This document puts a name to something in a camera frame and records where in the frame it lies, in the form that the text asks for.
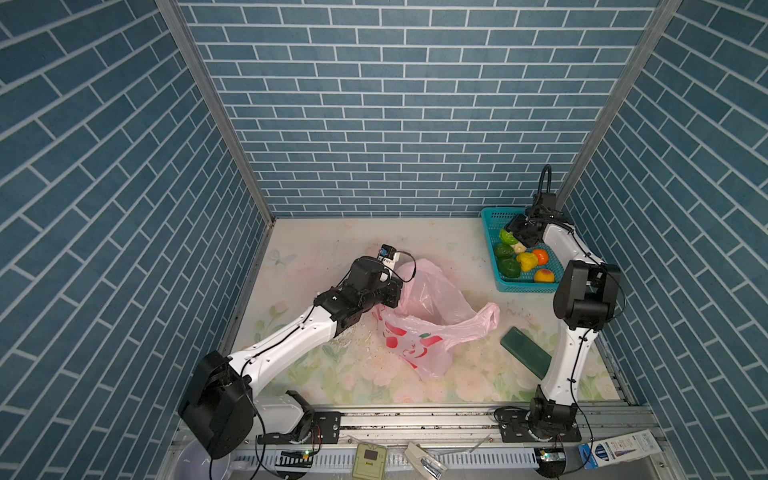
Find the green pepper fruit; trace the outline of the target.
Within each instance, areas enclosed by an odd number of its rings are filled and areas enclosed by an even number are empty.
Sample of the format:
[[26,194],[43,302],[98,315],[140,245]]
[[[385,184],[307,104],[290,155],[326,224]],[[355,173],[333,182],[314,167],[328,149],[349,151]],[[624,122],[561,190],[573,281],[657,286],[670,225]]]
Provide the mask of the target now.
[[498,270],[500,275],[507,279],[517,279],[522,273],[521,264],[515,258],[499,259]]

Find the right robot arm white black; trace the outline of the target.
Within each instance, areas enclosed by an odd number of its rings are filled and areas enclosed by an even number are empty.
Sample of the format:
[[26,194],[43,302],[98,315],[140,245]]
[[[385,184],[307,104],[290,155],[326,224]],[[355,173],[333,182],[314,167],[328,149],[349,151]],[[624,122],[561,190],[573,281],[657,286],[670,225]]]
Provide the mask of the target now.
[[537,194],[510,227],[527,246],[544,243],[564,267],[553,297],[559,339],[530,406],[500,407],[494,417],[504,442],[579,441],[579,381],[598,333],[615,318],[621,270],[584,245],[572,222],[556,208],[553,193]]

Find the orange fruit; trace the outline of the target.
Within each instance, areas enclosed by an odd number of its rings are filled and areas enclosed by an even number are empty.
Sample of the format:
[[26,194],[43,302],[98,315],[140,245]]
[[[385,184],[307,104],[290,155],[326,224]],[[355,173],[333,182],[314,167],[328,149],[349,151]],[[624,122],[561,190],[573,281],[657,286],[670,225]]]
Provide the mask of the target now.
[[536,257],[539,266],[546,265],[550,260],[549,254],[545,249],[534,249],[532,254]]

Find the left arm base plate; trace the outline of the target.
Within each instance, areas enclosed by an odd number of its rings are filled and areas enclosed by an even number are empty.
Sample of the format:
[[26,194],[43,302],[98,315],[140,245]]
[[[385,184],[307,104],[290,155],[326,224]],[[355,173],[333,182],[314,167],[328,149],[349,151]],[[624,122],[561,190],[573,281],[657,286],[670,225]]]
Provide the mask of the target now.
[[266,445],[309,444],[311,442],[337,444],[341,429],[340,411],[315,411],[312,419],[305,415],[299,424],[289,433],[276,431],[259,436],[257,442]]

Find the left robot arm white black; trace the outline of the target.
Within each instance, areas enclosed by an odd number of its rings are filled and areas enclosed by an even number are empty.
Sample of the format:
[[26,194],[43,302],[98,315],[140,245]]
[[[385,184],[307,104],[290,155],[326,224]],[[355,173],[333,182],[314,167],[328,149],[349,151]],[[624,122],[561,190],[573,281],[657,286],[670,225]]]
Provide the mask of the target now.
[[375,257],[355,259],[344,278],[318,294],[294,321],[243,350],[212,351],[198,362],[178,414],[212,459],[227,456],[251,436],[278,435],[287,442],[308,438],[314,408],[295,391],[269,397],[262,390],[375,306],[397,307],[404,285],[395,271],[400,255],[384,245]]

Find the pink plastic bag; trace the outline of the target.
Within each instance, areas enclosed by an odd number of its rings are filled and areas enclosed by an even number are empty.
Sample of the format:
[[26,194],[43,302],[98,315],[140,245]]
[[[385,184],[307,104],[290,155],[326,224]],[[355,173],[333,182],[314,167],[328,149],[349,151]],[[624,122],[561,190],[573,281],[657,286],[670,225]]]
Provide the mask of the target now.
[[454,347],[480,340],[498,327],[497,304],[473,309],[431,261],[408,262],[396,272],[410,280],[402,287],[398,306],[378,305],[372,314],[385,346],[421,379],[443,376],[452,365]]

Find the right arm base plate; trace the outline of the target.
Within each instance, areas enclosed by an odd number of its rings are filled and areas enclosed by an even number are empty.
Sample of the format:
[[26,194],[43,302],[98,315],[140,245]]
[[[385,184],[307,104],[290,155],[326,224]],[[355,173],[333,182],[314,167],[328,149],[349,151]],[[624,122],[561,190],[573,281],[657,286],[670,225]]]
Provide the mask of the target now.
[[582,435],[575,421],[578,410],[571,408],[570,418],[565,422],[556,422],[554,418],[531,419],[529,410],[519,407],[499,407],[492,416],[498,424],[503,443],[554,443],[579,442]]

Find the teal plastic basket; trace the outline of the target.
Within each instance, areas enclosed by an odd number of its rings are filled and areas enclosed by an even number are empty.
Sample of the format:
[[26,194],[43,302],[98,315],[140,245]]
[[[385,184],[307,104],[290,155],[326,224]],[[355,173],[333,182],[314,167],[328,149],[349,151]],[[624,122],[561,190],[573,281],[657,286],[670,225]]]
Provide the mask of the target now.
[[564,267],[554,251],[540,242],[532,248],[513,240],[504,227],[522,207],[488,207],[481,211],[496,288],[505,293],[554,293]]

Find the peach red yellow fruit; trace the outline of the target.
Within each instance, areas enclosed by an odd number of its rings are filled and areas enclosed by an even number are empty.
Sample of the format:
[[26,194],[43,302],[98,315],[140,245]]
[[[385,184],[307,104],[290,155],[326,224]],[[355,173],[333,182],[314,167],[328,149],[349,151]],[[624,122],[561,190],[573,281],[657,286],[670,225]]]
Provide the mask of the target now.
[[549,269],[539,269],[534,274],[534,282],[535,283],[554,283],[556,281],[556,276],[553,271]]

